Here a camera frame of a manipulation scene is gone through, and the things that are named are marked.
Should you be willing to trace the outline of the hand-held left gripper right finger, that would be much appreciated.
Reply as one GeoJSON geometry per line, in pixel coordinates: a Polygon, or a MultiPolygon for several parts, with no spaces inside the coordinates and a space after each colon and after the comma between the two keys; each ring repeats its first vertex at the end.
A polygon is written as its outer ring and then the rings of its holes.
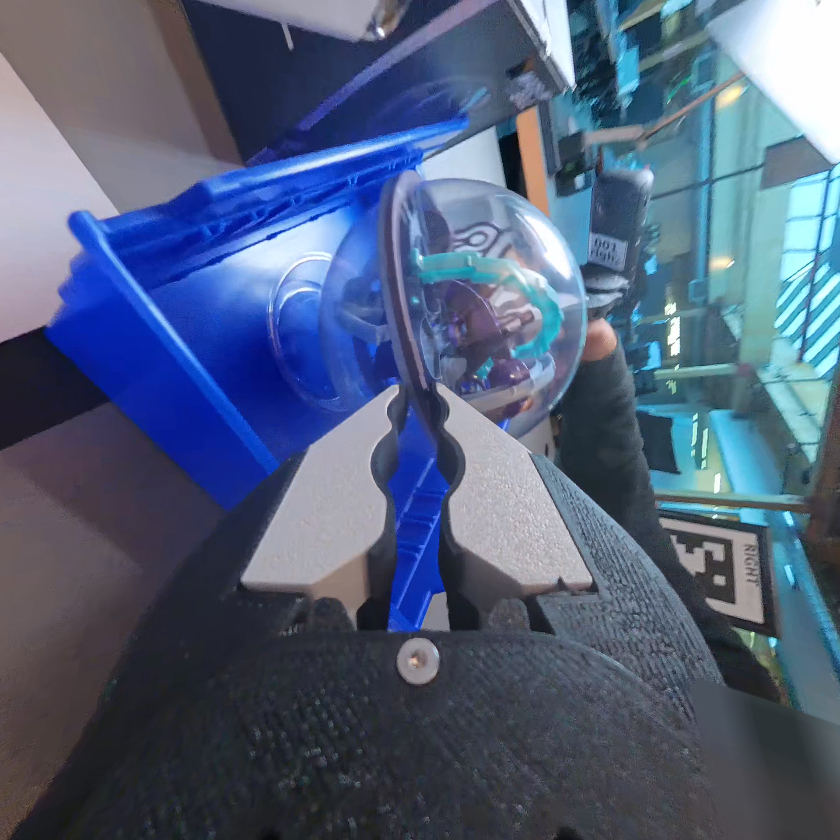
{"type": "Polygon", "coordinates": [[[434,386],[437,469],[447,483],[437,564],[453,631],[481,629],[503,602],[595,593],[581,530],[532,453],[444,385],[434,386]]]}

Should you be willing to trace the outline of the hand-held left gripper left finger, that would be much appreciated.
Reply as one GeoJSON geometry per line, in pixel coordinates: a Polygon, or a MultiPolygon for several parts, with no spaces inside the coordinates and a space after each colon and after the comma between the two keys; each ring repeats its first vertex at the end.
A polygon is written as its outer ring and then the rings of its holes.
{"type": "Polygon", "coordinates": [[[241,576],[246,590],[333,599],[359,629],[388,627],[405,420],[406,390],[391,385],[307,449],[241,576]]]}

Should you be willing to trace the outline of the clear maze ball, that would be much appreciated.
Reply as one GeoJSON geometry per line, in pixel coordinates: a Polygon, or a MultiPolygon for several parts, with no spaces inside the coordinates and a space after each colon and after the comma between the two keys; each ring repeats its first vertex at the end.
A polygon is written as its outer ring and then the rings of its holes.
{"type": "Polygon", "coordinates": [[[437,384],[521,438],[571,383],[586,315],[580,268],[536,207],[487,182],[406,171],[333,255],[286,270],[267,318],[281,375],[320,411],[437,384]]]}

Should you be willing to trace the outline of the blue plastic bin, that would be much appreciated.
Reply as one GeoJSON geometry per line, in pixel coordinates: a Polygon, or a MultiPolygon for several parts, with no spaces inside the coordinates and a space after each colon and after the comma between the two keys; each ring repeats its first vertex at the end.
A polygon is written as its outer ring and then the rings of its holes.
{"type": "Polygon", "coordinates": [[[373,339],[322,348],[336,251],[362,222],[377,268],[383,185],[466,126],[456,119],[233,171],[168,203],[70,216],[81,250],[49,341],[219,505],[358,411],[328,362],[361,373],[361,403],[397,384],[373,339]]]}

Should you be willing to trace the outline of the person's right hand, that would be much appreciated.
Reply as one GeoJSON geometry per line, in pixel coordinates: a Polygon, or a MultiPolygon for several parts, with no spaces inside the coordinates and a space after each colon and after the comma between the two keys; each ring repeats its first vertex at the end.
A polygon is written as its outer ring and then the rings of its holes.
{"type": "Polygon", "coordinates": [[[629,423],[635,401],[634,378],[616,332],[604,318],[589,321],[581,360],[556,412],[560,434],[629,423]]]}

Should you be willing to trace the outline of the orange edged desk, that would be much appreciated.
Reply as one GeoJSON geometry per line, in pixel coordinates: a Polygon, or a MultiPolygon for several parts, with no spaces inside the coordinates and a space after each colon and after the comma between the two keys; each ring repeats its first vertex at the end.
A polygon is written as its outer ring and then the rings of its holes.
{"type": "Polygon", "coordinates": [[[539,108],[534,106],[520,113],[516,126],[525,197],[546,217],[553,218],[557,192],[547,158],[539,108]]]}

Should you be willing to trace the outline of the printed marker tag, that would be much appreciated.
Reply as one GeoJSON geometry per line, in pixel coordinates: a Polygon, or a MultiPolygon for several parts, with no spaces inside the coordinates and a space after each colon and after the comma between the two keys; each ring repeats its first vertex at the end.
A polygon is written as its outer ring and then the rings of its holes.
{"type": "Polygon", "coordinates": [[[768,526],[664,509],[658,518],[710,608],[736,628],[782,637],[768,526]]]}

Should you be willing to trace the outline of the black toy packaging box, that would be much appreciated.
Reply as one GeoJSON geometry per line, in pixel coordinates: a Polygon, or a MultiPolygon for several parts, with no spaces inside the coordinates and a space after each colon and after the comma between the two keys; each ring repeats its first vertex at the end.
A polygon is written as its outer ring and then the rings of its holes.
{"type": "Polygon", "coordinates": [[[361,40],[183,2],[244,162],[447,124],[447,150],[573,89],[568,2],[380,2],[361,40]]]}

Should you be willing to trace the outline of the pale display board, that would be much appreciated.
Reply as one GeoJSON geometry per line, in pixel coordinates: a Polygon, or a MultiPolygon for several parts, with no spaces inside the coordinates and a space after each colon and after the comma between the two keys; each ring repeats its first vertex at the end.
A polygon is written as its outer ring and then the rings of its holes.
{"type": "Polygon", "coordinates": [[[203,1],[204,5],[261,18],[286,28],[349,43],[379,41],[400,24],[410,1],[203,1]]]}

